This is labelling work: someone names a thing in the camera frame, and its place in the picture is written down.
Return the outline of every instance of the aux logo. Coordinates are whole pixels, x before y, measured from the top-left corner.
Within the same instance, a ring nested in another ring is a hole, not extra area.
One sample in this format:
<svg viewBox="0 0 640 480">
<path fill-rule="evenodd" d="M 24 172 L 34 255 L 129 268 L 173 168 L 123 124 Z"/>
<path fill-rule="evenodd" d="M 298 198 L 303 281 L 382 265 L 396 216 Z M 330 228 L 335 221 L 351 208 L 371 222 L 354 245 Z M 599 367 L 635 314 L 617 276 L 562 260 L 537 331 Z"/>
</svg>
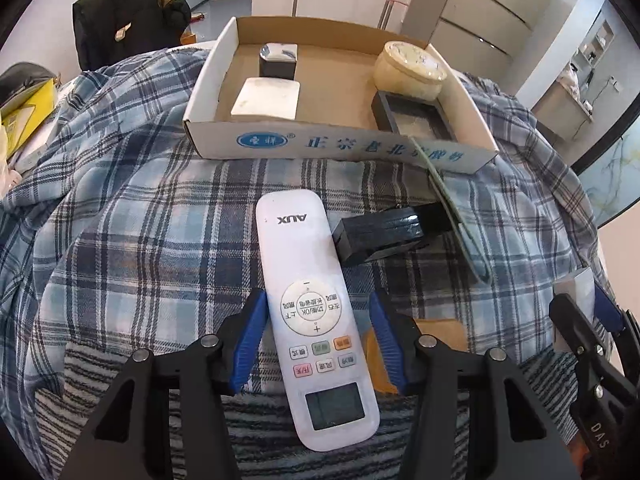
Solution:
<svg viewBox="0 0 640 480">
<path fill-rule="evenodd" d="M 288 224 L 289 222 L 304 222 L 305 218 L 306 215 L 278 216 L 278 225 Z"/>
</svg>

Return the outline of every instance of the orange button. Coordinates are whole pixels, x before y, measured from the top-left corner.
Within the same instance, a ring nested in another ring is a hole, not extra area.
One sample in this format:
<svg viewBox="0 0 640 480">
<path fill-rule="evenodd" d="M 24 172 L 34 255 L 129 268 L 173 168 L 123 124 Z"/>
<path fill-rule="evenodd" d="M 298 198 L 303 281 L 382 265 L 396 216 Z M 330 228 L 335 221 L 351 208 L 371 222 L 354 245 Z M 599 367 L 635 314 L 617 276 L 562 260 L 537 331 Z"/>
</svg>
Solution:
<svg viewBox="0 0 640 480">
<path fill-rule="evenodd" d="M 348 335 L 343 335 L 334 339 L 334 346 L 336 350 L 344 350 L 345 348 L 351 348 L 351 338 Z"/>
</svg>

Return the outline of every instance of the plaid fabric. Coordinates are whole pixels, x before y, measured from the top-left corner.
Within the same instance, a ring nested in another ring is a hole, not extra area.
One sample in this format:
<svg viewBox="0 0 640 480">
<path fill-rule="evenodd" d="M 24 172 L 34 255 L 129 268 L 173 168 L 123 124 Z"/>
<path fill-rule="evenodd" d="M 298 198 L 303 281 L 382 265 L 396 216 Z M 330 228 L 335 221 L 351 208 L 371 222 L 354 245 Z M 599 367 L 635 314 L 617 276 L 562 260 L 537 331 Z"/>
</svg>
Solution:
<svg viewBox="0 0 640 480">
<path fill-rule="evenodd" d="M 215 332 L 262 285 L 261 195 L 305 187 L 340 214 L 433 200 L 423 170 L 388 162 L 200 159 L 181 119 L 205 57 L 158 52 L 84 73 L 55 142 L 2 202 L 0 413 L 46 477 L 33 394 L 43 385 L 62 392 L 66 343 L 160 354 Z M 577 177 L 517 101 L 484 81 L 469 90 L 501 153 L 473 176 L 444 179 L 495 282 L 476 283 L 448 236 L 345 269 L 345 279 L 356 315 L 366 317 L 370 291 L 386 288 L 414 317 L 459 319 L 472 351 L 500 345 L 521 362 L 551 343 L 554 279 L 590 265 L 610 288 Z M 265 338 L 245 389 L 281 391 L 280 381 Z"/>
</svg>

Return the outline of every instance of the blue logo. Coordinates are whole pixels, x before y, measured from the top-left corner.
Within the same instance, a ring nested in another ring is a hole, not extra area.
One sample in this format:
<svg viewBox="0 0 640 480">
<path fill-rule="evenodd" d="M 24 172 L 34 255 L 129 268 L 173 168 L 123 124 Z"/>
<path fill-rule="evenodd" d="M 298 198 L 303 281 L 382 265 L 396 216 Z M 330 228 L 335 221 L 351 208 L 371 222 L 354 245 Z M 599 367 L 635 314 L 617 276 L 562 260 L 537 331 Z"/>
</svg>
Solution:
<svg viewBox="0 0 640 480">
<path fill-rule="evenodd" d="M 287 137 L 273 132 L 251 132 L 242 134 L 236 141 L 240 146 L 246 148 L 277 148 L 284 146 L 288 142 Z"/>
</svg>

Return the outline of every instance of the black chair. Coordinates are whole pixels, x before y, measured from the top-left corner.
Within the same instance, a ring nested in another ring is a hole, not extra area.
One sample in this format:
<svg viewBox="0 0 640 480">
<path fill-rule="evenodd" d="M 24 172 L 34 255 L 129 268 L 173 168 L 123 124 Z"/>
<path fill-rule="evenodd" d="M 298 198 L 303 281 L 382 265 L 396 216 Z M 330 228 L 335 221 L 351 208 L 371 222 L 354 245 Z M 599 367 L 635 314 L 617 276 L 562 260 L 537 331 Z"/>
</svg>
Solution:
<svg viewBox="0 0 640 480">
<path fill-rule="evenodd" d="M 191 9 L 186 0 L 78 0 L 73 20 L 80 68 L 97 70 L 180 45 Z"/>
</svg>

